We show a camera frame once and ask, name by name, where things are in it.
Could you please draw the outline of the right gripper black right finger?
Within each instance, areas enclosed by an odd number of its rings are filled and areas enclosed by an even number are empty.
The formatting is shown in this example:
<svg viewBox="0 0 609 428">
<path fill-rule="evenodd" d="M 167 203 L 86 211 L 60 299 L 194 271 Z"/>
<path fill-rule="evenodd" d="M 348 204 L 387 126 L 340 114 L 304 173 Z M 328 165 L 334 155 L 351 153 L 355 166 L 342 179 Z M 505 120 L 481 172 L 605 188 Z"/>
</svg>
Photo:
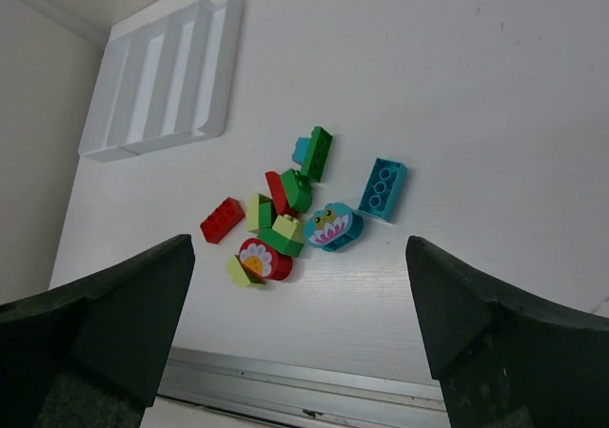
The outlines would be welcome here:
<svg viewBox="0 0 609 428">
<path fill-rule="evenodd" d="M 533 295 L 408 239 L 431 376 L 453 427 L 605 427 L 608 320 Z"/>
</svg>

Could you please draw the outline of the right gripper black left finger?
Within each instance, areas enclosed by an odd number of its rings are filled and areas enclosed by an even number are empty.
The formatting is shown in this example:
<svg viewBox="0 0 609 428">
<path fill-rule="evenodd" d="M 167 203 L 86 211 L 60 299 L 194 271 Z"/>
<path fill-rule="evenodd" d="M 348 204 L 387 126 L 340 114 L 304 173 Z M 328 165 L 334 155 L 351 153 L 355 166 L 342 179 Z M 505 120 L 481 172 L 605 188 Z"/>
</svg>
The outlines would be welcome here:
<svg viewBox="0 0 609 428">
<path fill-rule="evenodd" d="M 155 401 L 195 264 L 180 234 L 1 306 L 4 427 L 138 427 Z"/>
</svg>

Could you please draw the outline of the red 2x4 lego brick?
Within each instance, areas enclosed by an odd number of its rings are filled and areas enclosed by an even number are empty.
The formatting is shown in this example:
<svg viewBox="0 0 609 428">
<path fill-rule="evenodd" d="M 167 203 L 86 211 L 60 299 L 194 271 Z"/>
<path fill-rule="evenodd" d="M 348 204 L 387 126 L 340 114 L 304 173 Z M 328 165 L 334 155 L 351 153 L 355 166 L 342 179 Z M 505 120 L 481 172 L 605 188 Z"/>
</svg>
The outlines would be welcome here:
<svg viewBox="0 0 609 428">
<path fill-rule="evenodd" d="M 219 243 L 246 214 L 238 200 L 227 197 L 200 224 L 207 243 Z"/>
</svg>

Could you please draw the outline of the teal 2x4 lego brick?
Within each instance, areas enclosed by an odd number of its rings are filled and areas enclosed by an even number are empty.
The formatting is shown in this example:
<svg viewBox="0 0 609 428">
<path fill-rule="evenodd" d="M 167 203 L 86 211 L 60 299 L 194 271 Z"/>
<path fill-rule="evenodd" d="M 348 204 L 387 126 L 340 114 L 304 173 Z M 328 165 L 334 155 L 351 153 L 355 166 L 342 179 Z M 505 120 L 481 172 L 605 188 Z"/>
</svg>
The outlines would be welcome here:
<svg viewBox="0 0 609 428">
<path fill-rule="evenodd" d="M 390 222 L 406 177 L 407 168 L 403 163 L 377 158 L 364 187 L 358 210 Z"/>
</svg>

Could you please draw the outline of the teal frog lily lego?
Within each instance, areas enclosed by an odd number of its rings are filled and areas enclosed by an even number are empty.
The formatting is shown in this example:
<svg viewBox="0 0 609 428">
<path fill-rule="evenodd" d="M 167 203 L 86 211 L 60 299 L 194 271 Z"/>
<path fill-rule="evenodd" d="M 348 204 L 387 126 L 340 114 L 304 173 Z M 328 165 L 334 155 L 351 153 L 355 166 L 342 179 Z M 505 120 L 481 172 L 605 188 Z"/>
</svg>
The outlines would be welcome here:
<svg viewBox="0 0 609 428">
<path fill-rule="evenodd" d="M 364 229 L 363 216 L 344 203 L 327 204 L 304 225 L 304 241 L 314 248 L 336 252 L 357 241 Z"/>
</svg>

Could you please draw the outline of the red half-round lego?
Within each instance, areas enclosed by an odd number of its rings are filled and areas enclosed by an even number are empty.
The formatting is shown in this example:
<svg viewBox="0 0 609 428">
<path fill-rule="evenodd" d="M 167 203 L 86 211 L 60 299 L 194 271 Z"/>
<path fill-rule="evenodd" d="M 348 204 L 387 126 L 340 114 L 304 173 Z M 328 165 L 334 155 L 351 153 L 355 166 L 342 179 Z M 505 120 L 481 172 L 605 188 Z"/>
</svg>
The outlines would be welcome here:
<svg viewBox="0 0 609 428">
<path fill-rule="evenodd" d="M 275 207 L 278 216 L 289 215 L 291 217 L 298 217 L 299 212 L 289 206 L 285 189 L 282 184 L 281 175 L 276 171 L 267 171 L 265 173 L 265 179 L 268 185 L 269 192 L 271 194 L 272 203 Z"/>
</svg>

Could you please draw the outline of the green half-round lego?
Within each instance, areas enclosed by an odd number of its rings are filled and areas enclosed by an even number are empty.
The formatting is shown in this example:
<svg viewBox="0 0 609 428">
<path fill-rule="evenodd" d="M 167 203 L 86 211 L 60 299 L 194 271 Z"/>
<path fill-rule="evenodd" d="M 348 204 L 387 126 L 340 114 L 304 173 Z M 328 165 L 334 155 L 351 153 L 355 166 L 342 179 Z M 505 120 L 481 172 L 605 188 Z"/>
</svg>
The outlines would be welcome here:
<svg viewBox="0 0 609 428">
<path fill-rule="evenodd" d="M 289 206 L 300 213 L 306 213 L 313 203 L 309 180 L 298 170 L 290 168 L 281 174 L 281 181 Z"/>
</svg>

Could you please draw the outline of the dark green 2x4 lego brick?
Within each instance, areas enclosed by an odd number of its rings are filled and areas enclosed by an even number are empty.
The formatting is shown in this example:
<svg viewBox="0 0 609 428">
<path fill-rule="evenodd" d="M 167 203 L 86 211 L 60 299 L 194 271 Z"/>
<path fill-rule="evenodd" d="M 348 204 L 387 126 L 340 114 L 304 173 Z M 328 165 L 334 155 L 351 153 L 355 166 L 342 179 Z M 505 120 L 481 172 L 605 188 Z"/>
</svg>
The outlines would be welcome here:
<svg viewBox="0 0 609 428">
<path fill-rule="evenodd" d="M 315 126 L 311 132 L 301 173 L 308 179 L 320 182 L 332 145 L 333 136 L 322 126 Z"/>
</svg>

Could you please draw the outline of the small light blue lego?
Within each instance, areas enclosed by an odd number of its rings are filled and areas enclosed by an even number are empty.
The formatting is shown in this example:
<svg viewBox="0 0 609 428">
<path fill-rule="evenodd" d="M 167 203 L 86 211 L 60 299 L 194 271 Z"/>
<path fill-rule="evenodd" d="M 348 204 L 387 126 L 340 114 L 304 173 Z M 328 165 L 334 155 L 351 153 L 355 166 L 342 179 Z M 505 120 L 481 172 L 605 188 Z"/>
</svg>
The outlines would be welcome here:
<svg viewBox="0 0 609 428">
<path fill-rule="evenodd" d="M 311 139 L 306 137 L 300 137 L 296 141 L 295 148 L 291 156 L 291 159 L 295 164 L 303 165 L 303 163 L 305 162 L 310 141 Z"/>
</svg>

